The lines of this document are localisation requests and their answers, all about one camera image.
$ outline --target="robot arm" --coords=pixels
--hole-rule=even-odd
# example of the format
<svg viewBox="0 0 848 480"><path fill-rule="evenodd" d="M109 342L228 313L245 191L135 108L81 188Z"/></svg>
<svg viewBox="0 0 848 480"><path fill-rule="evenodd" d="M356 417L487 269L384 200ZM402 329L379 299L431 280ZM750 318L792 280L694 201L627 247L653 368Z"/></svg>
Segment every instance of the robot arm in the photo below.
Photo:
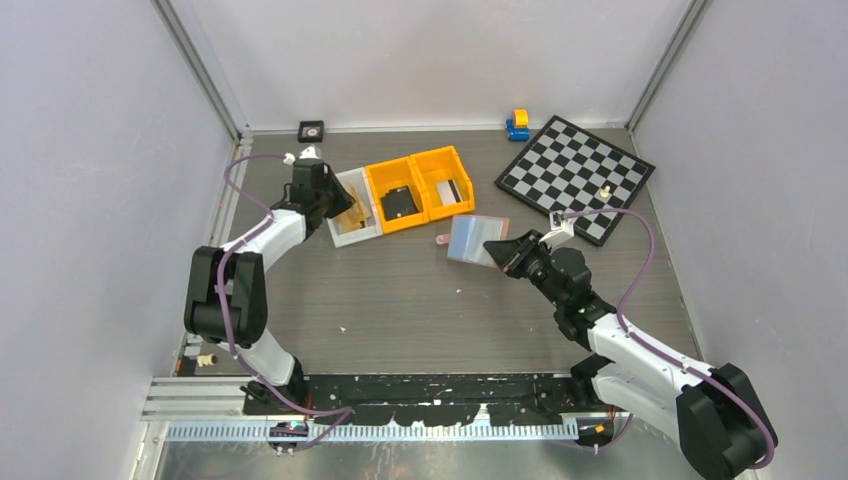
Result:
<svg viewBox="0 0 848 480"><path fill-rule="evenodd" d="M262 223L271 224L262 233L243 242L260 229L260 224L219 248L200 247L195 251L184 316L186 330L228 348L215 273L224 252L243 243L225 270L227 288L232 288L227 294L236 350L254 370L297 400L303 393L300 364L266 328L265 272L288 250L309 238L324 218L334 218L351 205L353 199L330 167L320 161L317 149L312 146L304 150L292 162L288 194L271 207L270 219Z"/></svg>
<svg viewBox="0 0 848 480"><path fill-rule="evenodd" d="M692 374L693 369L707 373L747 404L777 444L742 370L731 364L714 368L689 358L627 319L625 331L615 308L592 290L583 254L571 248L551 250L549 243L561 240L531 230L515 240L485 242L484 247L504 273L529 279L554 305L554 319L566 338L594 353L571 369L576 400L628 410L673 439L704 478L733 478L765 455L765 435L734 402Z"/></svg>

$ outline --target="black square object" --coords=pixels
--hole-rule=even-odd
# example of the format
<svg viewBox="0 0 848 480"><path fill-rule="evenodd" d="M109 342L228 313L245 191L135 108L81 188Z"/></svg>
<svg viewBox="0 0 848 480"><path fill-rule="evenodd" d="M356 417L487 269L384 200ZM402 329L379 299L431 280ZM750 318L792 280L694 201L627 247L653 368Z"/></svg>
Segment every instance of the black square object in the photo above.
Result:
<svg viewBox="0 0 848 480"><path fill-rule="evenodd" d="M545 215L599 206L628 208L654 171L650 163L560 117L551 118L539 132L495 180L495 185ZM568 148L560 150L560 145ZM591 153L577 153L581 149ZM606 186L610 194L602 197ZM595 215L591 220L580 217L574 230L590 243L602 246L622 216Z"/></svg>
<svg viewBox="0 0 848 480"><path fill-rule="evenodd" d="M418 207L415 206L415 200L412 199L412 193L409 191L409 187L389 190L380 199L380 202L383 204L383 215L386 217L387 222L418 213Z"/></svg>
<svg viewBox="0 0 848 480"><path fill-rule="evenodd" d="M307 120L300 122L297 129L297 141L300 143L319 143L324 139L324 121Z"/></svg>

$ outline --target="small toy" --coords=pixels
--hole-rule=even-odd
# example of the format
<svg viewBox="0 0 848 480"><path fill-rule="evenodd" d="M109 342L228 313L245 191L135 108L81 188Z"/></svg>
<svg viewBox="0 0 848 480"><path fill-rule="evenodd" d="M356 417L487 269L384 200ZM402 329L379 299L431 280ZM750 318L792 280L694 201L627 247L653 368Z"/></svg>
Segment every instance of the small toy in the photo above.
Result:
<svg viewBox="0 0 848 480"><path fill-rule="evenodd" d="M297 141L300 143L318 143L324 139L324 121L307 120L300 122L297 129Z"/></svg>
<svg viewBox="0 0 848 480"><path fill-rule="evenodd" d="M512 111L512 118L506 119L506 138L510 142L526 142L530 139L530 129L527 127L527 110L517 108Z"/></svg>

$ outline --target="cable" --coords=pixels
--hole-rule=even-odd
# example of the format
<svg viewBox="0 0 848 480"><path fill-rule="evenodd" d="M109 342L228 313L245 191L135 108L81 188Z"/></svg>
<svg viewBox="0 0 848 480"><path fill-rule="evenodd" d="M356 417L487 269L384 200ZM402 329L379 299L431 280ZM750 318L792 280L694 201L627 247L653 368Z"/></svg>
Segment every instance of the cable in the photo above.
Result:
<svg viewBox="0 0 848 480"><path fill-rule="evenodd" d="M273 384L271 384L271 382L268 381L268 379L266 379L264 376L262 376L262 374L257 372L253 367L251 367L247 362L245 362L241 358L241 356L239 356L238 351L236 350L235 335L233 334L233 319L230 316L230 306L229 306L229 303L227 302L227 291L226 291L226 282L224 281L224 270L226 269L227 261L229 261L230 257L233 256L233 253L235 253L236 250L238 250L239 248L241 248L242 246L246 245L248 242L250 242L251 240L256 238L259 234L261 234L262 232L267 230L268 227L270 227L271 224L273 223L274 218L273 218L273 214L271 213L271 207L266 205L262 200L260 200L256 196L242 190L238 185L236 185L232 181L232 179L230 178L230 172L233 170L233 168L236 165L239 165L239 164L246 162L248 160L254 160L254 159L259 159L259 158L275 158L275 159L280 159L280 160L286 159L286 157L284 155L276 155L276 154L272 154L272 153L259 153L259 154L254 154L254 155L247 155L247 156L244 156L244 157L241 157L239 159L234 160L232 163L227 165L227 168L224 170L224 181L227 183L227 185L229 185L230 188L233 189L233 191L235 191L236 193L238 193L242 197L249 200L251 203L253 203L253 204L257 205L259 208L261 208L265 212L265 221L256 230L248 233L240 241L231 245L230 248L228 248L224 252L223 257L221 257L221 260L218 263L218 270L217 270L217 276L216 276L216 281L217 281L217 286L218 286L218 300L221 303L221 313L224 316L224 330L227 332L227 346L228 346L229 352L233 356L233 358L235 358L236 361L242 366L242 368L244 368L245 371L247 371L247 373L256 377L256 379L259 380L259 382L262 385L264 385L265 388L267 388L271 393L274 394L275 397L277 397L277 400L283 402L284 405L286 405L287 407L291 408L292 410L294 410L296 412L302 413L304 415L312 415L313 417L329 417L329 416L333 416L333 415L339 415L339 418L337 418L336 421L333 422L333 424L330 425L329 428L324 430L320 435L318 435L317 437L313 438L312 440L310 440L306 443L298 445L293 450L293 452L300 452L300 451L303 451L303 450L306 450L308 448L313 447L315 444L317 444L319 441L321 441L321 439L323 439L325 436L330 434L330 432L332 432L337 426L339 426L342 422L344 422L345 419L351 413L353 413L353 408L342 407L342 408L337 408L337 409L333 409L333 410L312 410L312 409L309 409L309 408L301 407L300 405L297 405L296 403L294 403L291 400L289 400L288 398L286 398L285 395L280 393L277 390L277 388Z"/></svg>
<svg viewBox="0 0 848 480"><path fill-rule="evenodd" d="M657 357L665 360L666 362L674 365L675 367L677 367L677 368L679 368L679 369L681 369L681 370L683 370L687 373L691 373L692 375L694 375L694 376L700 378L701 380L707 382L710 386L712 386L713 388L715 388L716 390L721 392L724 396L726 396L733 403L735 403L736 406L738 406L740 409L742 409L742 411L745 412L746 415L748 415L748 417L751 419L751 421L754 422L754 425L756 425L756 427L763 433L763 436L766 439L766 454L765 454L765 456L763 456L763 458L760 461L758 461L757 463L752 465L751 468L753 468L755 470L760 469L760 468L764 468L769 463L771 463L772 459L774 459L775 445L774 445L774 438L771 436L771 433L769 432L768 428L766 427L765 422L763 422L763 420L759 417L759 415L757 415L757 413L754 412L754 410L747 403L745 403L745 401L743 401L741 398L739 398L739 396L737 396L735 393L731 392L730 389L728 389L727 387L725 387L724 385L722 385L721 383L716 381L708 373L701 372L700 370L697 370L693 367L683 365L683 362L681 362L680 360L678 360L678 359L676 359L672 356L667 355L662 350L660 350L660 349L656 348L655 346L651 345L650 343L648 343L648 341L646 341L644 338L642 338L638 333L632 332L630 330L630 327L627 325L627 322L624 320L624 305L630 299L630 296L636 290L636 287L642 281L642 278L645 277L645 274L648 272L648 268L650 268L650 266L651 266L651 262L653 262L653 260L654 260L654 252L655 252L655 249L656 249L656 238L654 238L654 231L651 229L651 224L648 223L648 220L646 220L645 217L634 212L633 210L628 210L628 209L625 209L625 208L601 208L601 209L598 209L598 210L585 210L585 211L576 212L576 213L566 213L565 215L563 215L563 218L585 217L587 215L595 215L595 214L601 214L601 213L623 213L625 215L630 215L630 216L636 217L636 219L639 220L639 222L642 223L642 226L644 226L645 230L648 232L648 239L650 241L650 248L648 249L648 257L645 260L645 264L642 266L642 269L639 270L639 274L636 275L636 278L633 279L633 282L630 284L630 287L628 287L627 291L624 292L624 295L621 296L621 300L618 301L618 305L616 306L615 317L616 317L616 320L618 321L618 325L621 327L621 329L624 331L624 333L626 335L628 335L630 338L632 338L640 346L644 347L649 352L651 352L654 355L656 355ZM588 450L592 450L592 451L595 451L595 452L601 452L601 451L606 450L607 448L611 447L612 445L614 445L615 443L618 442L618 440L621 438L621 436L624 435L624 432L626 432L627 429L630 428L630 424L631 424L632 420L633 420L633 414L631 413L627 417L627 422L624 424L624 427L621 429L621 431L618 433L618 435L615 435L613 437L613 439L610 440L610 442L608 444L606 444L602 447L590 448L590 447L584 447L582 445L571 445L571 444L568 444L567 446L579 447L581 449L588 449Z"/></svg>

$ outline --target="small black box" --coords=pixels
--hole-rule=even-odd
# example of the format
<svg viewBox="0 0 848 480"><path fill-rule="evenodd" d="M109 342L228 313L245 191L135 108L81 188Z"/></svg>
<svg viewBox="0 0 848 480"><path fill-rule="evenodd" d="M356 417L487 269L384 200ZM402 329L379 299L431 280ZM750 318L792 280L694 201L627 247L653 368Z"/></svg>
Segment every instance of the small black box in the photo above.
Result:
<svg viewBox="0 0 848 480"><path fill-rule="evenodd" d="M324 139L324 121L307 120L300 122L297 129L297 141L300 143L318 143Z"/></svg>

